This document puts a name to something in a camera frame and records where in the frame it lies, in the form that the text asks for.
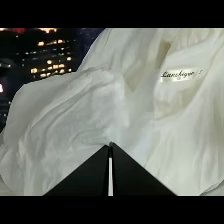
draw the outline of white vertical line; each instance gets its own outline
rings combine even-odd
[[[112,158],[109,158],[109,185],[108,196],[113,196]]]

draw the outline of lit window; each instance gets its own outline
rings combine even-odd
[[[45,74],[45,73],[43,73],[43,74],[40,74],[40,77],[41,78],[44,78],[44,77],[46,77],[47,75]]]
[[[44,46],[44,42],[43,41],[39,42],[38,46]]]
[[[37,73],[37,69],[36,68],[31,69],[31,73]]]
[[[0,93],[3,93],[3,86],[0,84]]]

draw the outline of black pointed object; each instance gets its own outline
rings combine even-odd
[[[107,196],[109,147],[104,146],[45,196]]]
[[[175,196],[115,143],[110,144],[113,196]]]

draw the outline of clothing label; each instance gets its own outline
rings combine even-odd
[[[203,72],[198,68],[186,68],[186,69],[172,69],[167,70],[161,74],[161,82],[177,82],[193,79],[196,75]]]

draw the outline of white sheet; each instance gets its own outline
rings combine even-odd
[[[113,141],[177,195],[201,195],[224,179],[223,43],[222,29],[105,30],[78,73],[16,94],[4,182],[17,195],[43,195]],[[186,67],[203,72],[160,82]]]

